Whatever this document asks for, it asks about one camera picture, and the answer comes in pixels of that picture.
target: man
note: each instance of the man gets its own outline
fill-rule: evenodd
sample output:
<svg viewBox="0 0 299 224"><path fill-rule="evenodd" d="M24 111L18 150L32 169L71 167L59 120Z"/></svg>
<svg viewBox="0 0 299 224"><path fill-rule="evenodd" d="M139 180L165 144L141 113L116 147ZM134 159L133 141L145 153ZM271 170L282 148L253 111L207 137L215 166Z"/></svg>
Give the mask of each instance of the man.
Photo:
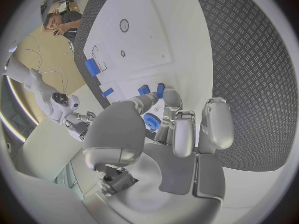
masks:
<svg viewBox="0 0 299 224"><path fill-rule="evenodd" d="M55 36L64 36L74 43L81 16L82 14L77 11L67 11L62 14L56 9L47 15L42 31L56 32Z"/></svg>

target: floor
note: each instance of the floor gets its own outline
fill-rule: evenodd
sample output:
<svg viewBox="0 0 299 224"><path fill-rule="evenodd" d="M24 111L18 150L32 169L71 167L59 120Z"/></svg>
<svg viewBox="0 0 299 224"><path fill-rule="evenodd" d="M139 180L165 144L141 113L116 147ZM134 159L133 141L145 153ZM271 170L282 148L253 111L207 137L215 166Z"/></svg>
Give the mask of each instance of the floor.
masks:
<svg viewBox="0 0 299 224"><path fill-rule="evenodd" d="M83 13L88 0L75 0L80 12ZM50 11L58 8L58 4L53 4ZM66 86L66 95L72 94L85 84L81 74L79 73L76 64L74 62L74 54L70 51L68 40L64 37L54 37L51 34L45 34L40 32L40 27L35 29L31 34L33 36L40 49L40 55L42 58L40 70L43 73L43 80L56 88L58 91L63 92L63 86ZM14 52L14 56L23 64L29 68L37 69L39 65L39 56L33 51L38 52L38 47L32 37L27 36ZM32 114L32 116L41 122L45 118L43 111L37 106L33 93L26 91L23 85L12 81L14 88L26 109Z"/></svg>

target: humanoid robot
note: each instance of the humanoid robot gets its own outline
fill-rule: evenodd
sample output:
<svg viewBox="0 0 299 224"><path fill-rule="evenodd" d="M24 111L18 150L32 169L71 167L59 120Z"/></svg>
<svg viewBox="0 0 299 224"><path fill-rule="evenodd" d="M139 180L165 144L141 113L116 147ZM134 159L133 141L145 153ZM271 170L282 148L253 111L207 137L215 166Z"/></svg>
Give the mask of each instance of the humanoid robot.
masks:
<svg viewBox="0 0 299 224"><path fill-rule="evenodd" d="M13 56L5 74L35 94L49 119L83 141L86 165L101 173L98 198L85 201L92 216L103 211L94 207L104 203L120 217L118 223L152 223L153 215L159 224L213 222L225 195L222 165L214 153L229 148L234 137L224 99L206 103L195 147L195 113L183 110L179 93L166 86L160 128L155 141L145 144L141 115L157 103L156 92L113 103L96 117L75 113L76 96L59 93Z"/></svg>

